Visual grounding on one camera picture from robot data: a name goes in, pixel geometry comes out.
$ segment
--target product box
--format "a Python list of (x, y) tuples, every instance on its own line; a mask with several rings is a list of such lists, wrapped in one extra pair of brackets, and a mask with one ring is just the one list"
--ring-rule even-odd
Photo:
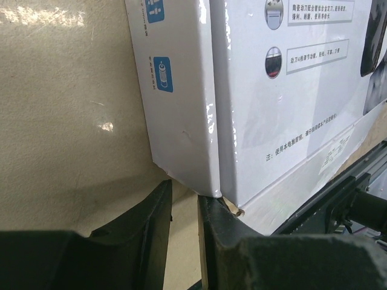
[(154, 162), (220, 197), (209, 0), (126, 0)]
[[(382, 0), (126, 5), (155, 163), (257, 230), (315, 194), (381, 110)], [(270, 226), (254, 226), (263, 215)]]
[[(210, 8), (221, 193), (243, 206), (386, 97), (387, 5), (213, 0)], [(335, 158), (316, 164), (317, 176), (332, 177)]]

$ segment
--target wall surface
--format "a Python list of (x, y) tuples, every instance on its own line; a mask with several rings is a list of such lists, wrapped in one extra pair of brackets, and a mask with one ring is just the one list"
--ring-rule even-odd
[[(124, 0), (0, 0), (0, 40), (0, 230), (87, 235), (167, 178), (151, 160)], [(386, 124), (387, 111), (348, 164)], [(200, 278), (196, 198), (175, 182), (174, 200), (165, 289), (187, 289)]]

